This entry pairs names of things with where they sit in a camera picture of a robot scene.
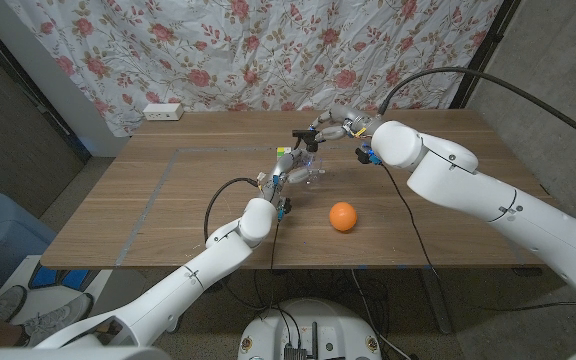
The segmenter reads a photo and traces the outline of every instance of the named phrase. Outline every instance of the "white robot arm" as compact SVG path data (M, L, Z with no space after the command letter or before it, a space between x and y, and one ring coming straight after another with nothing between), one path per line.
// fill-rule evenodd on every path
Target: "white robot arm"
M461 145L397 121L383 122L359 110L335 105L311 125L340 123L319 133L319 140L345 135L363 138L373 161L406 169L408 186L437 205L487 222L530 250L576 289L576 219L525 192L477 171L477 157ZM339 136L339 129L344 134Z
M243 216L212 233L206 250L119 309L79 321L41 342L37 349L64 346L101 346L93 334L99 329L115 331L103 345L151 345L165 330L172 330L178 318L215 282L239 268L261 241L268 236L278 211L283 213L283 184L290 181L291 170L308 156L295 150L282 156L257 198L248 202Z

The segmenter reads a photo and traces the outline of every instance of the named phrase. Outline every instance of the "orange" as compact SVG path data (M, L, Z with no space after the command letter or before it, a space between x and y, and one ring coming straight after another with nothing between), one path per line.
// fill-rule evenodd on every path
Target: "orange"
M330 223L339 231L350 230L357 222L357 212L347 202L338 202L330 209Z

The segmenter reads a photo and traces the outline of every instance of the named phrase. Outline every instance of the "wall outlet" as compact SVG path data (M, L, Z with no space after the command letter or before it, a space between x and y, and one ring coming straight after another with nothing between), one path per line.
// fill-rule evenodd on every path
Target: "wall outlet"
M148 104L144 109L146 120L179 120L183 113L181 104Z

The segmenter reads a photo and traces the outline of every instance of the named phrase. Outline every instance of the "floor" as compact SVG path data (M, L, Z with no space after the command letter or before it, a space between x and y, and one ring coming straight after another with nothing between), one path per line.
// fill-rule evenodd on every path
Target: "floor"
M92 158L82 172L41 217L61 229L86 194L111 164L111 158ZM150 287L173 269L143 270ZM230 287L255 302L253 271L237 271ZM361 299L352 293L332 294L331 277L340 270L259 271L263 299L299 296L334 298L366 318ZM510 308L576 300L576 294L549 270L536 277L518 276L511 269L440 269L439 275L456 330L441 334L434 323L423 285L415 270L361 270L360 282L386 284L389 296L388 339L420 359L567 359L576 353L576 307L524 312L493 312L477 307ZM180 331L162 335L155 346L173 359L234 359L241 333L254 312L225 291L203 294L185 313ZM392 359L397 359L390 352Z

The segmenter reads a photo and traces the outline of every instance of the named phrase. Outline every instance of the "pink rose pattern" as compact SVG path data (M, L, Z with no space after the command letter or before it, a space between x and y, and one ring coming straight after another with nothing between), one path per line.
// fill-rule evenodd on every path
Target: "pink rose pattern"
M421 69L466 66L502 2L312 1L6 0L116 136L139 126L148 103L374 111ZM450 74L412 83L390 108L446 107L454 84Z
M72 68L72 61L68 59L66 56L60 56L55 59L57 61L57 65L63 70L68 76L75 75L75 70Z
M340 89L348 89L355 84L357 79L357 74L352 70L341 70L341 72L335 76L335 85Z

